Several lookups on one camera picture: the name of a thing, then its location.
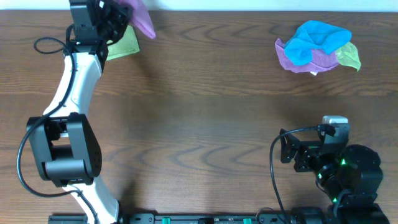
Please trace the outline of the purple microfiber cloth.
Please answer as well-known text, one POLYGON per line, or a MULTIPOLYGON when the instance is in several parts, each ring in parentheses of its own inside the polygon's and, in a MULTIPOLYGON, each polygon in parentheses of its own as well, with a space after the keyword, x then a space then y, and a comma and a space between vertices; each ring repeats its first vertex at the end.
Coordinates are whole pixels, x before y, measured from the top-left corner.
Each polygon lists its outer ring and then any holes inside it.
POLYGON ((117 0, 118 4, 132 8, 130 23, 138 28, 145 36, 155 39, 155 29, 143 0, 117 0))

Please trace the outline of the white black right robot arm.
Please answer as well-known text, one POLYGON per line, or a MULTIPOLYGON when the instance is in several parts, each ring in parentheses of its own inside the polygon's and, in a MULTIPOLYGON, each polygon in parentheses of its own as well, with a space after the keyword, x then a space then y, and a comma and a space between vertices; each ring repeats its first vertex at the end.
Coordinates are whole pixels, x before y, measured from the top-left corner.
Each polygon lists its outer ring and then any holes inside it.
POLYGON ((375 202, 383 180, 376 151, 348 143, 348 128, 316 128, 317 141, 300 141, 293 132, 280 130, 283 163, 295 161, 296 172, 313 172, 315 183, 331 200, 327 210, 299 207, 289 223, 388 223, 375 202))

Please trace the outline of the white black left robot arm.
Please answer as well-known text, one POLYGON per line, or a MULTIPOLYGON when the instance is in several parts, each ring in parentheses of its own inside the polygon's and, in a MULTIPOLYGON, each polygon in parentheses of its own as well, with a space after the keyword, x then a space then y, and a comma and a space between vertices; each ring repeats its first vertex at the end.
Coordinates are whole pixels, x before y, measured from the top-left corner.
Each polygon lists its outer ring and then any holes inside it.
POLYGON ((43 115, 29 118, 22 142, 30 144, 40 177, 74 197, 84 211, 51 215, 50 223, 128 223, 101 178, 101 148, 87 113, 109 46, 122 39, 132 7, 81 0, 71 1, 70 11, 73 23, 60 43, 62 79, 43 115))

